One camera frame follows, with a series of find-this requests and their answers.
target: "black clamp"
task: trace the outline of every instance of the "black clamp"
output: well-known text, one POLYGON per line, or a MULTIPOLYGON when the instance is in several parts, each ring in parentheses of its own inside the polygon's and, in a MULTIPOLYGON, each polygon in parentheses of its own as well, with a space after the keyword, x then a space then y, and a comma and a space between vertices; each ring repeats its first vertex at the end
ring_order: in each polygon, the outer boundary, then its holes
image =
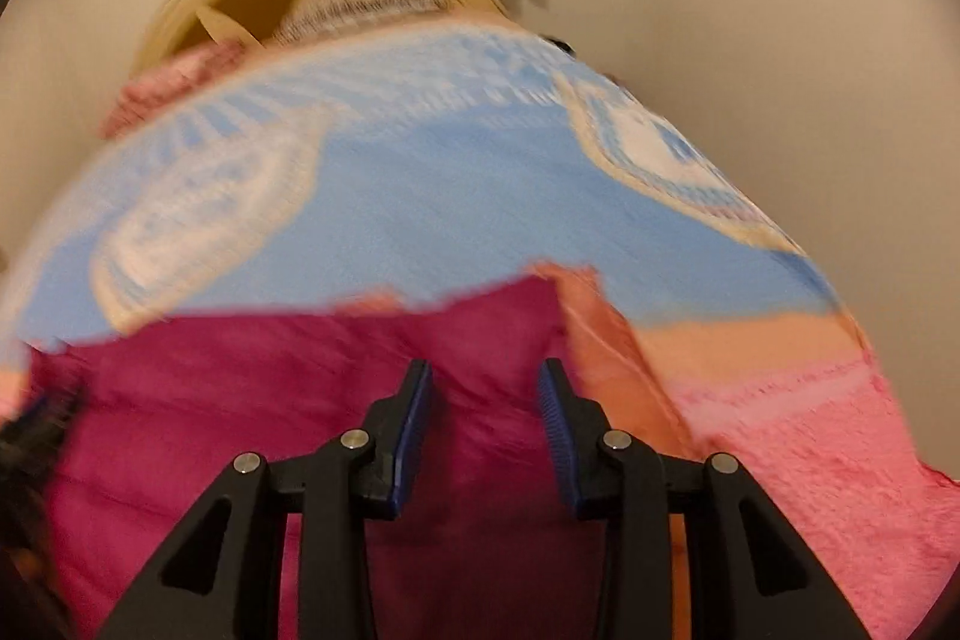
POLYGON ((869 640, 823 565, 736 458, 661 456, 611 429, 556 359, 539 377, 560 494, 607 522, 597 640, 673 636, 669 515, 685 517, 694 640, 869 640))
POLYGON ((430 366, 412 362, 397 395, 311 456, 234 458, 137 575, 100 640, 276 637, 290 513, 304 516, 299 636, 376 637, 364 520, 394 520, 410 496, 430 389, 430 366))
MULTIPOLYGON (((430 386, 430 367, 417 360, 361 429, 313 455, 275 464, 237 456, 160 545, 99 639, 272 640, 286 517, 302 513, 299 638, 374 640, 364 522, 394 520, 410 495, 430 386)), ((555 359, 541 367, 539 395, 560 494, 576 518, 607 525, 597 640, 671 640, 671 514, 685 517, 693 640, 869 640, 734 456, 661 456, 611 429, 555 359)), ((957 592, 944 591, 911 640, 956 637, 957 592)))

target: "pink fabric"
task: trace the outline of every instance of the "pink fabric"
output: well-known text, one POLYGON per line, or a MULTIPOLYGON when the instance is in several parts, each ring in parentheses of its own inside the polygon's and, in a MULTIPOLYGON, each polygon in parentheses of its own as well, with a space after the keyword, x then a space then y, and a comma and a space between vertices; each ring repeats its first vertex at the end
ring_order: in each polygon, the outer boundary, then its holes
MULTIPOLYGON (((548 356, 568 358, 556 292, 539 279, 434 314, 174 319, 35 354, 40 386, 83 377, 92 391, 49 503, 83 636, 237 453, 310 452, 426 357, 437 393, 421 475, 400 521, 368 525, 381 638, 589 637, 601 528, 560 504, 536 402, 548 356)), ((294 559, 284 638, 294 636, 294 559)))
POLYGON ((705 452, 743 459, 872 637, 909 637, 960 561, 960 485, 918 461, 872 356, 669 390, 705 452))
POLYGON ((100 136, 116 139, 130 133, 174 101, 237 71, 244 55, 242 42, 200 44, 136 76, 120 91, 100 136))

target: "metal pin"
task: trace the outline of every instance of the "metal pin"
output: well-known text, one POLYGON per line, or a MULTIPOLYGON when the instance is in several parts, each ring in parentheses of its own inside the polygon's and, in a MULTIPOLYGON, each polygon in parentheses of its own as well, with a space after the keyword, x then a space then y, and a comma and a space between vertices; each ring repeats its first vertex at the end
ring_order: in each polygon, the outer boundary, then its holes
POLYGON ((729 453, 716 453, 710 459, 710 466, 723 475, 733 475, 740 468, 740 462, 729 453))
POLYGON ((633 441, 634 439, 630 437, 630 434, 621 432, 620 429, 611 429, 610 432, 603 435, 603 444, 614 451, 626 450, 633 441))
POLYGON ((362 448, 370 442, 370 435, 363 431, 363 429, 351 429, 349 432, 344 432, 340 437, 340 444, 344 448, 349 448, 349 450, 355 451, 357 448, 362 448))
POLYGON ((240 453, 240 456, 233 460, 233 469, 241 475, 256 472, 259 467, 260 456, 257 456, 256 453, 240 453))

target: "orange fabric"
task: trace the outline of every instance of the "orange fabric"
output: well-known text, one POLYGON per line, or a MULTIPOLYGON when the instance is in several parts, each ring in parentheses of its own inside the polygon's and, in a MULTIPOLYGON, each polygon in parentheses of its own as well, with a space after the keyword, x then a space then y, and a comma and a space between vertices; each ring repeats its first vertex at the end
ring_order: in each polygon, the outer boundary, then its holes
POLYGON ((789 313, 763 319, 680 323, 632 330, 661 381, 731 386, 747 377, 863 355, 856 324, 843 314, 789 313))
MULTIPOLYGON (((697 458, 690 432, 656 381, 630 324, 608 304, 592 268, 535 263, 531 274, 552 279, 566 318, 568 343, 584 392, 611 425, 671 456, 697 458)), ((673 541, 674 640, 690 637, 690 577, 683 517, 670 519, 673 541)))
POLYGON ((369 290, 333 306, 335 313, 344 316, 390 316, 405 309, 402 297, 392 287, 369 290))
POLYGON ((0 421, 13 415, 23 389, 27 386, 27 373, 13 369, 0 370, 0 421))

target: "wall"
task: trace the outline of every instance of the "wall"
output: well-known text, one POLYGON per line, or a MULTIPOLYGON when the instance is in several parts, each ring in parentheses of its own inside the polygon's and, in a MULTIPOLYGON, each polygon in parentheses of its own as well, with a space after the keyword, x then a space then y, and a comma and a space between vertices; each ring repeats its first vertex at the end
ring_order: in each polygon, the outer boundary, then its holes
POLYGON ((0 16, 0 248, 15 254, 97 148, 163 0, 11 0, 0 16))
MULTIPOLYGON (((960 474, 960 0, 505 1, 624 79, 808 249, 877 343, 923 453, 960 474)), ((0 244, 16 248, 88 154, 161 2, 14 0, 0 19, 2 62, 22 60, 0 74, 0 244)))
POLYGON ((817 259, 923 453, 960 475, 960 0, 510 1, 672 119, 817 259))

